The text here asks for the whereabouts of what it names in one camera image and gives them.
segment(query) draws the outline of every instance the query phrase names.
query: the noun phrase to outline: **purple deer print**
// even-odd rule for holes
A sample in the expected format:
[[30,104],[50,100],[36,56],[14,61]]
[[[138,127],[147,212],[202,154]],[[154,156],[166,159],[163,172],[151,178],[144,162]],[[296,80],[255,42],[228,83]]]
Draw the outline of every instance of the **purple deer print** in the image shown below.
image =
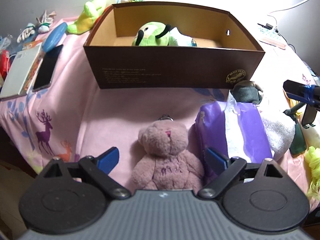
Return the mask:
[[[41,151],[40,148],[40,143],[42,145],[42,148],[46,151],[47,154],[53,155],[53,151],[49,145],[49,140],[50,140],[50,129],[53,129],[50,121],[52,120],[48,113],[44,113],[44,110],[41,113],[41,119],[39,118],[39,113],[37,113],[37,118],[38,120],[45,125],[45,131],[44,132],[36,132],[36,136],[38,138],[38,145],[39,145],[39,150]],[[47,146],[49,152],[44,148],[43,143]]]

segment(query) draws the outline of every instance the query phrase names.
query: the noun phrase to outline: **gold logo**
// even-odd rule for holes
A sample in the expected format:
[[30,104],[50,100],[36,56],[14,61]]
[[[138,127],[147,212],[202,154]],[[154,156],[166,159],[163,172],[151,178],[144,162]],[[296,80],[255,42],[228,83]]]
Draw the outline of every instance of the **gold logo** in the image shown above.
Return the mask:
[[226,83],[238,83],[245,77],[245,71],[243,69],[237,69],[232,71],[226,78]]

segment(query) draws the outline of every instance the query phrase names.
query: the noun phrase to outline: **purple tissue package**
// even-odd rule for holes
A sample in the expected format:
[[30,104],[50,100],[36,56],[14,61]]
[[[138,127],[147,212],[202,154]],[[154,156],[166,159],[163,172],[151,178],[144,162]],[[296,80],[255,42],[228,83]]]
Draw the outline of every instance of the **purple tissue package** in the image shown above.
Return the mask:
[[[229,123],[226,122],[226,105],[226,102],[218,101],[203,105],[196,118],[196,133],[207,182],[217,176],[205,163],[204,152],[208,147],[212,147],[229,158],[244,157],[247,162],[251,163],[262,163],[264,158],[272,158],[268,138],[257,107],[251,103],[236,103],[236,111],[233,111],[236,118],[233,121],[235,128],[230,129]],[[232,133],[236,133],[237,130],[239,132],[233,137]]]

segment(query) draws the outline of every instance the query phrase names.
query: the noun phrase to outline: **blue oval object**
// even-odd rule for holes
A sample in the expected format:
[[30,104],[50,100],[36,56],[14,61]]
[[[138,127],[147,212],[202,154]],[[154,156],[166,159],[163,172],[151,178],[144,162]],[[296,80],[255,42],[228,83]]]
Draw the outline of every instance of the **blue oval object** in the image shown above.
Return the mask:
[[47,53],[50,50],[52,50],[58,42],[61,40],[63,34],[66,32],[68,27],[68,24],[63,22],[60,25],[58,25],[47,37],[45,40],[42,50]]

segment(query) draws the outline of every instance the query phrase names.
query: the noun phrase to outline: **black phone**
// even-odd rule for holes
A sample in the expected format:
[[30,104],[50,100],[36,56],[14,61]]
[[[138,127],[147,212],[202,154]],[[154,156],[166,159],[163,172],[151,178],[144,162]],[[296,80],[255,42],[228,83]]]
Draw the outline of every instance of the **black phone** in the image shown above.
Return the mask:
[[57,63],[62,47],[63,45],[54,47],[44,55],[43,61],[38,71],[38,75],[36,77],[35,84],[33,85],[33,92],[43,88],[47,88],[51,85],[55,65]]

